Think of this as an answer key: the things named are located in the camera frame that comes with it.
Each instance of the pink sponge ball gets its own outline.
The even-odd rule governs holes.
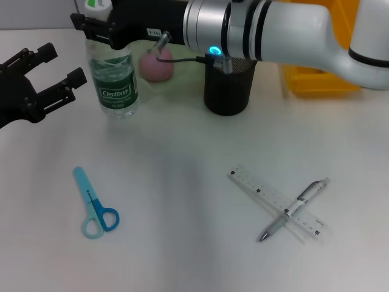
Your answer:
[[[159,57],[163,60],[172,60],[173,56],[170,50],[166,47],[162,50]],[[146,54],[139,60],[139,71],[141,76],[150,82],[167,81],[173,76],[174,64],[161,63],[152,54]]]

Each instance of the yellow tray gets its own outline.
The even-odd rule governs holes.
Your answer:
[[[338,42],[348,49],[353,36],[359,0],[281,0],[305,4],[319,4],[331,12],[335,36]],[[284,65],[283,73],[289,90],[302,98],[321,96],[342,96],[343,93],[358,91],[352,85],[332,73],[298,66]]]

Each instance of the blue scissors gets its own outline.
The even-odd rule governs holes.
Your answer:
[[[73,170],[73,174],[75,177],[75,180],[78,184],[78,188],[80,189],[80,192],[84,198],[84,201],[86,203],[86,209],[88,212],[88,216],[86,217],[84,223],[83,223],[83,233],[87,238],[95,239],[99,238],[104,234],[104,231],[112,231],[114,230],[117,225],[119,224],[120,217],[119,213],[112,208],[104,208],[100,201],[97,198],[97,195],[91,185],[91,183],[88,180],[88,177],[86,176],[84,170],[81,167],[76,167]],[[112,213],[116,217],[115,223],[108,227],[105,223],[105,220],[103,218],[103,215],[105,213]],[[86,227],[91,221],[95,221],[98,227],[98,233],[97,234],[90,234],[86,230]]]

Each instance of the water bottle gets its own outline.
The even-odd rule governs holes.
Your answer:
[[[110,0],[87,0],[86,16],[106,21]],[[131,49],[113,50],[107,44],[86,40],[86,53],[100,108],[109,117],[132,116],[139,107],[139,93]]]

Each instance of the scissors handle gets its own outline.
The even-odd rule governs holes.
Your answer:
[[[104,208],[98,199],[93,200],[92,204],[94,206],[95,213],[97,214],[98,219],[100,220],[100,223],[102,224],[105,231],[112,231],[119,225],[120,217],[119,217],[119,213],[115,209]],[[103,217],[105,213],[112,213],[113,215],[115,215],[115,223],[110,227],[108,227],[107,224],[105,223]]]
[[[84,233],[84,235],[87,238],[90,238],[90,239],[99,238],[104,233],[103,226],[100,224],[100,221],[99,221],[98,216],[96,214],[95,208],[93,207],[93,204],[91,204],[91,203],[87,204],[86,208],[87,208],[87,211],[88,211],[88,217],[86,217],[86,219],[85,219],[85,221],[83,223],[83,233]],[[95,221],[96,222],[96,225],[97,225],[97,228],[98,228],[98,232],[96,234],[90,234],[86,230],[88,224],[91,221]]]

